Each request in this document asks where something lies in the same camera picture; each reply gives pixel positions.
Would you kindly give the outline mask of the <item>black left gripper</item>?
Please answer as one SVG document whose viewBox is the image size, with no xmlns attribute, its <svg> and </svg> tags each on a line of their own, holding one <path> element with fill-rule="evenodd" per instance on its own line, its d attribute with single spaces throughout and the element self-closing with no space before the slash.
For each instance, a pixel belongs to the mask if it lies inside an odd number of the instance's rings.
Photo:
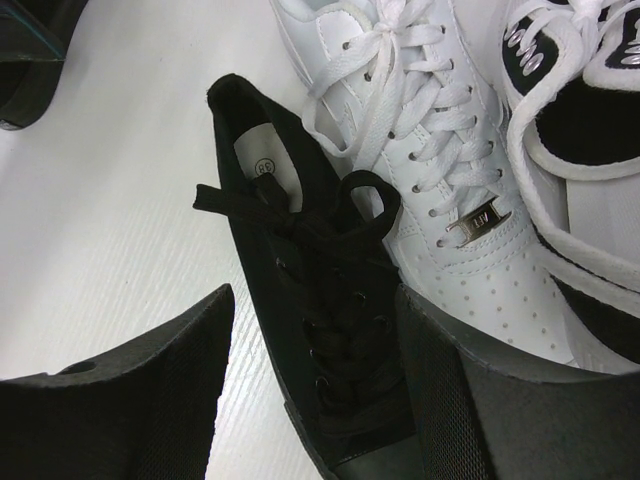
<svg viewBox="0 0 640 480">
<path fill-rule="evenodd" d="M 26 128 L 46 112 L 68 52 L 66 1 L 1 3 L 1 128 Z"/>
</svg>

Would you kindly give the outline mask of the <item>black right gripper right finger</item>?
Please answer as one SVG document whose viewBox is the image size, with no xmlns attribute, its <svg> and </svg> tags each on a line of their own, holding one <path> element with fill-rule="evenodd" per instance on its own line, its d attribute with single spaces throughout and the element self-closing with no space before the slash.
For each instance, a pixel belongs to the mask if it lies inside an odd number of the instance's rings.
<svg viewBox="0 0 640 480">
<path fill-rule="evenodd" d="M 639 376 L 561 365 L 446 314 L 407 286 L 399 340 L 429 479 L 635 479 Z"/>
</svg>

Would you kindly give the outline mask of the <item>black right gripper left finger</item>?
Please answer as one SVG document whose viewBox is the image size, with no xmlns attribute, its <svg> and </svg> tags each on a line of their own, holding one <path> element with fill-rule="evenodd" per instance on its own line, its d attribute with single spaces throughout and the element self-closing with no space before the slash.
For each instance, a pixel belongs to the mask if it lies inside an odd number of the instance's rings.
<svg viewBox="0 0 640 480">
<path fill-rule="evenodd" d="M 2 478 L 204 478 L 233 320 L 224 284 L 103 354 L 2 381 Z"/>
</svg>

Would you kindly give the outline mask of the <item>black canvas sneaker front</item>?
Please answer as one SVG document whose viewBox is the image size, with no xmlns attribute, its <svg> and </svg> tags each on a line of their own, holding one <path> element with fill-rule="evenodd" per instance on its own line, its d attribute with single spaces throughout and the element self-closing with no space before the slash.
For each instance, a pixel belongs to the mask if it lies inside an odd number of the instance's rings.
<svg viewBox="0 0 640 480">
<path fill-rule="evenodd" d="M 400 207 L 379 176 L 339 176 L 300 119 L 229 74 L 207 94 L 218 187 L 287 413 L 326 479 L 424 475 L 382 241 Z"/>
</svg>

